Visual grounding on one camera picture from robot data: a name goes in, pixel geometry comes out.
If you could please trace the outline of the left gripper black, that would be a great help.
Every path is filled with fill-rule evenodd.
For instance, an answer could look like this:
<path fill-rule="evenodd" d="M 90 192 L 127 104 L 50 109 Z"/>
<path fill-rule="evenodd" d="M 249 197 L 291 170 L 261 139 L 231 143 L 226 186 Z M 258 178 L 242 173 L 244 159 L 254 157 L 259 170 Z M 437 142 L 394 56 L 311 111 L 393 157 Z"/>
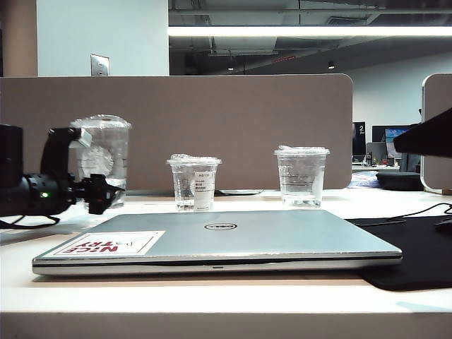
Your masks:
<path fill-rule="evenodd" d="M 124 189 L 108 184 L 105 175 L 91 174 L 77 182 L 69 174 L 69 149 L 89 148 L 93 137 L 83 128 L 67 127 L 49 130 L 44 145 L 40 172 L 24 174 L 21 198 L 25 205 L 21 215 L 58 215 L 83 198 L 89 214 L 103 214 Z"/>

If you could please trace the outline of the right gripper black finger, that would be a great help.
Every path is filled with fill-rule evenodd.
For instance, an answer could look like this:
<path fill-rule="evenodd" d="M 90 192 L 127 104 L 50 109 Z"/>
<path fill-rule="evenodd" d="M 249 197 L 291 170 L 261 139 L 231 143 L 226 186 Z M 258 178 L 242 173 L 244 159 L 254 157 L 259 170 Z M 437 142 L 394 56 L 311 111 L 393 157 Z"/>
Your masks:
<path fill-rule="evenodd" d="M 451 108 L 393 139 L 399 153 L 451 157 Z"/>

